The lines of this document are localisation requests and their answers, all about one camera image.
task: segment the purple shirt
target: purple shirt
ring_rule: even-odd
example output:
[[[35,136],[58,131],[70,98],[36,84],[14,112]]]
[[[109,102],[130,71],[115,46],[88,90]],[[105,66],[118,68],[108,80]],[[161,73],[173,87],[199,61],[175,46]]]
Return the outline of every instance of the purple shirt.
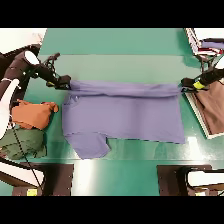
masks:
[[[71,81],[62,128],[82,159],[106,155],[106,138],[185,143],[175,84]]]

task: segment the table surface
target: table surface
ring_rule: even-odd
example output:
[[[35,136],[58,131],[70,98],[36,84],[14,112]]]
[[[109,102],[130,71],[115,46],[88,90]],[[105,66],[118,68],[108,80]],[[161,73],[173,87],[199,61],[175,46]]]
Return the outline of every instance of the table surface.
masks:
[[[180,83],[200,74],[183,29],[48,29],[39,58],[60,52],[57,73],[80,80]],[[66,91],[32,79],[25,100],[54,101],[60,110],[46,129],[48,155],[31,162],[73,163],[72,195],[159,195],[156,165],[211,164],[224,167],[224,136],[207,140],[186,97],[180,107],[186,144],[109,139],[101,159],[80,160],[63,137],[61,104]],[[0,194],[12,187],[0,183]]]

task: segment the crumpled brown cloth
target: crumpled brown cloth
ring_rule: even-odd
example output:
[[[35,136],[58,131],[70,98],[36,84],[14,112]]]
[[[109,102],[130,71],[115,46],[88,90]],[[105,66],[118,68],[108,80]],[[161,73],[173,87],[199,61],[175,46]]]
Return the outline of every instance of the crumpled brown cloth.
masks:
[[[224,85],[214,82],[208,91],[194,93],[192,97],[209,133],[224,132]]]
[[[12,108],[12,121],[21,128],[32,129],[33,127],[43,130],[47,127],[51,112],[58,112],[58,105],[54,102],[32,104],[25,100],[17,100],[19,106]]]

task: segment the white floor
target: white floor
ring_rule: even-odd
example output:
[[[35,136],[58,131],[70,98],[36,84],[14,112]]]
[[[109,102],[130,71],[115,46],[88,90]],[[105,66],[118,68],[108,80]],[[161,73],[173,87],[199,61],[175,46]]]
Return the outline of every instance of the white floor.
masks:
[[[42,44],[47,28],[0,28],[0,52],[7,53],[29,44]]]

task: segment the dark green cloth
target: dark green cloth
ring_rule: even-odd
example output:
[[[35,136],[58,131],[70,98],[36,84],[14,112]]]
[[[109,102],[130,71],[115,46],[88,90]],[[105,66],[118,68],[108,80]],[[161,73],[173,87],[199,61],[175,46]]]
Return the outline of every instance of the dark green cloth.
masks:
[[[15,129],[23,152],[32,153],[35,158],[46,156],[47,150],[43,143],[44,132],[39,129]],[[4,137],[0,140],[1,152],[7,154],[9,159],[18,160],[23,158],[23,153],[19,148],[13,130],[7,130]]]

